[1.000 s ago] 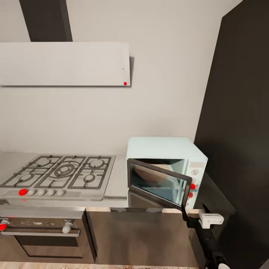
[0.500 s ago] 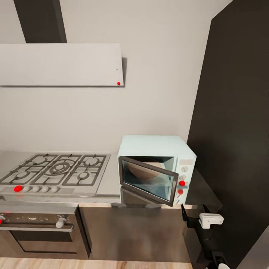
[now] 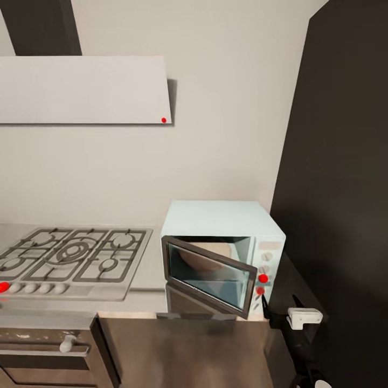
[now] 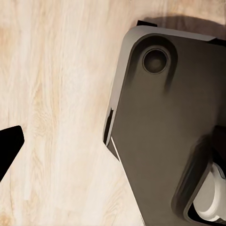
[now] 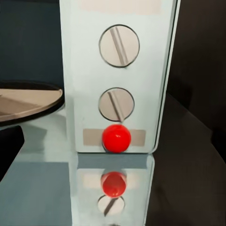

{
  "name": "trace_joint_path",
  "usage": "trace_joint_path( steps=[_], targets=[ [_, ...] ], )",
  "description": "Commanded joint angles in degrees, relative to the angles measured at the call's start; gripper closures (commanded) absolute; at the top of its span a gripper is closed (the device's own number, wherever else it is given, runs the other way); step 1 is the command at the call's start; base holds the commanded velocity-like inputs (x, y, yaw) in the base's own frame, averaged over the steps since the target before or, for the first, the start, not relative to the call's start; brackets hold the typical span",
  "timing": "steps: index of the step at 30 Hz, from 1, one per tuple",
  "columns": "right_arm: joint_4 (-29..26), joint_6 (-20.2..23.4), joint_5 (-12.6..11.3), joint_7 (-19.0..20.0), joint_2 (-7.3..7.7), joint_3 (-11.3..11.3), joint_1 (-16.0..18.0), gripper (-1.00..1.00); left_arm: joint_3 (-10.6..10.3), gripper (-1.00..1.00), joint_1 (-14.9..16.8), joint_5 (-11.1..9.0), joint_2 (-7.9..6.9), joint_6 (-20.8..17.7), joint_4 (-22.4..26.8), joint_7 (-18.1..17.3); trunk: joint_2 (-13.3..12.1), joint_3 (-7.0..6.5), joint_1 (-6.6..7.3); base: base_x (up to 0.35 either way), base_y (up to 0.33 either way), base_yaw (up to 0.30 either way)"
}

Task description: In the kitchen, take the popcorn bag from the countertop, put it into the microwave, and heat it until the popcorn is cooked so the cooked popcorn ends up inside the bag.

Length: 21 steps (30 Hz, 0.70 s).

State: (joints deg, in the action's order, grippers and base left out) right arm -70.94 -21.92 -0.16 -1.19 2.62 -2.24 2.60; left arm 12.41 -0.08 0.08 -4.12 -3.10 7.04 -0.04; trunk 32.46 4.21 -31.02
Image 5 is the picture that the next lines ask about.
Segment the microwave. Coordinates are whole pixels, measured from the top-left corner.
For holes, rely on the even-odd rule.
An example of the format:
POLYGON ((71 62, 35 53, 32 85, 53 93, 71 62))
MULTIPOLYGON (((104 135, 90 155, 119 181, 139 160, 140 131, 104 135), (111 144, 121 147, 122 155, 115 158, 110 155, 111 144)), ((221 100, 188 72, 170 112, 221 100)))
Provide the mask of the microwave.
POLYGON ((18 153, 155 152, 181 0, 0 0, 0 130, 18 153))

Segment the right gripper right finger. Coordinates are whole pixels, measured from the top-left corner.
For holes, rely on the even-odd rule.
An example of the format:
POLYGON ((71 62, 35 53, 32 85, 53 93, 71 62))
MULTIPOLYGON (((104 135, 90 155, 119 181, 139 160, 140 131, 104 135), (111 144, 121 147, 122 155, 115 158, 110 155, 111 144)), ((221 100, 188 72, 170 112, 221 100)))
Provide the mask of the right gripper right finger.
POLYGON ((226 127, 216 125, 212 132, 211 142, 226 163, 226 127))

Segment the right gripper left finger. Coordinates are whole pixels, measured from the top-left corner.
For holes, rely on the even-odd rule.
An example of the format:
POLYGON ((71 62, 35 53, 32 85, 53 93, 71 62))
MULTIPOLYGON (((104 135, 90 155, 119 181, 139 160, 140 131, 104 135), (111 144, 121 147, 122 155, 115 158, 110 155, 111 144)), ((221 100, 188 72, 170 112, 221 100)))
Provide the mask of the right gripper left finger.
POLYGON ((21 126, 0 130, 0 181, 4 178, 23 144, 24 134, 21 126))

